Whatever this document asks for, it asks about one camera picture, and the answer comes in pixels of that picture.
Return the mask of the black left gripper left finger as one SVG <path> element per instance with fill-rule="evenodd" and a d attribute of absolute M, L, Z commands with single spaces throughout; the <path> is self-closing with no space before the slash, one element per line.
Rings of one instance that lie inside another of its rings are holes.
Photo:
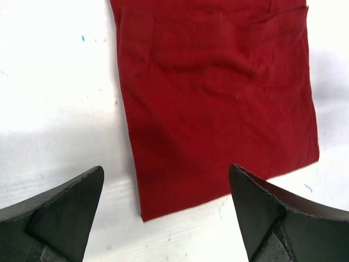
<path fill-rule="evenodd" d="M 1 209 L 1 261 L 83 261 L 103 184 L 95 166 Z"/>

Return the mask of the dark red t shirt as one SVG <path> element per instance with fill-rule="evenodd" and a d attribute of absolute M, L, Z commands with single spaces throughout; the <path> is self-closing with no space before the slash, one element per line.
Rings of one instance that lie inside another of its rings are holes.
<path fill-rule="evenodd" d="M 143 221 L 319 159 L 306 1 L 111 1 Z"/>

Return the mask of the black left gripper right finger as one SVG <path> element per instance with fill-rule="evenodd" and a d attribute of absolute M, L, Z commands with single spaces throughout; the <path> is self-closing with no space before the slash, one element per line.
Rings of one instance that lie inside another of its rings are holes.
<path fill-rule="evenodd" d="M 348 261 L 348 212 L 302 198 L 238 165 L 229 182 L 249 261 Z"/>

